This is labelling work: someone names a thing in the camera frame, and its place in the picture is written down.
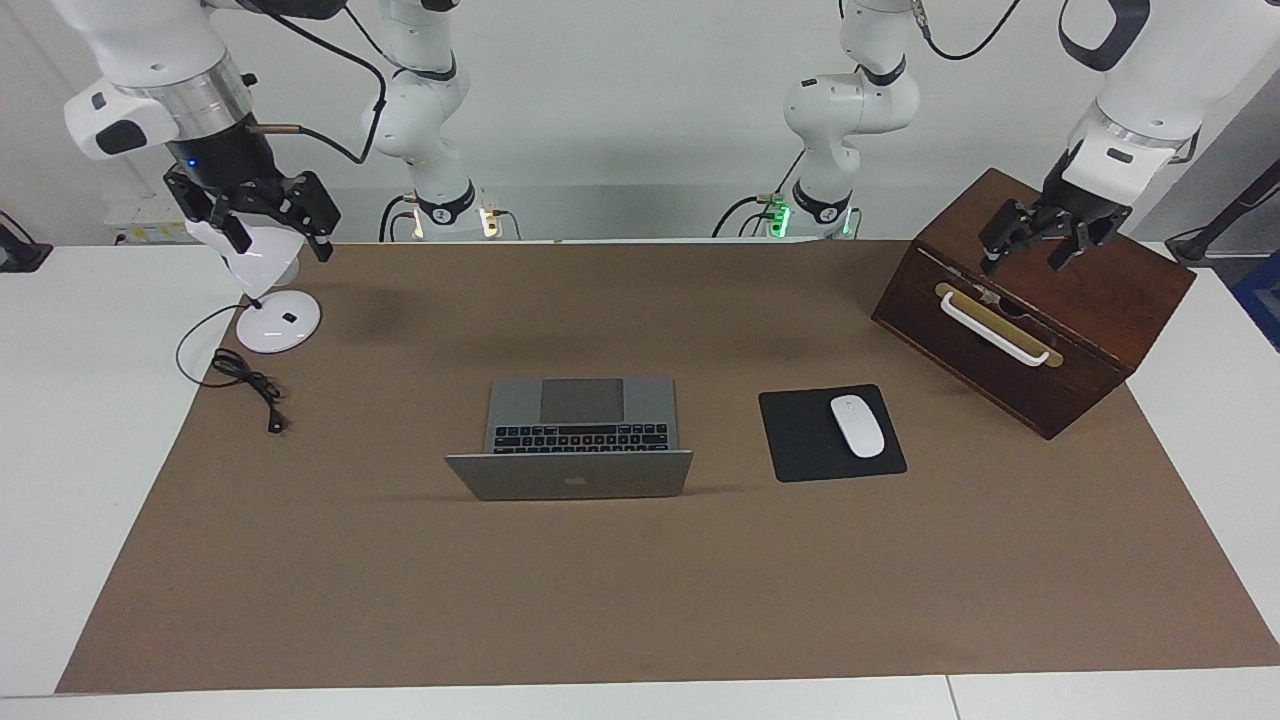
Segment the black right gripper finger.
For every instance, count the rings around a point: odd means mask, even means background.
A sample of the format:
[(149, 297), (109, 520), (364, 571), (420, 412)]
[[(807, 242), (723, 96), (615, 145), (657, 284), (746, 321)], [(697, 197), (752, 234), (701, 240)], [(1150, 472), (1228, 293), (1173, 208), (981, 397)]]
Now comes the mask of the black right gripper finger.
[(252, 240), (248, 231), (230, 209), (230, 200), (210, 193), (183, 170), (166, 170), (164, 183), (187, 220), (209, 224), (220, 232), (236, 254), (246, 254)]
[(330, 261), (334, 249), (329, 238), (340, 222), (340, 210), (315, 172), (275, 181), (271, 218), (301, 233), (320, 263)]

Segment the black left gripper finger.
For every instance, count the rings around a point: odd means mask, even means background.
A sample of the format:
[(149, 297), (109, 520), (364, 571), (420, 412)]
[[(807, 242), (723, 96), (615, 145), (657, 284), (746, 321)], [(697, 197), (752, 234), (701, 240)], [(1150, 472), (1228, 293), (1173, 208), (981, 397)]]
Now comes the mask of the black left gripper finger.
[(1004, 261), (1021, 249), (1041, 240), (1037, 227), (1039, 206), (1007, 199), (979, 232), (983, 246), (980, 269), (993, 275)]
[(1074, 258), (1088, 249), (1100, 247), (1110, 242), (1119, 232), (1130, 213), (1111, 213), (1093, 220), (1076, 218), (1070, 213), (1062, 214), (1061, 219), (1052, 225), (1059, 240), (1055, 250), (1048, 255), (1047, 264), (1055, 272), (1062, 270)]

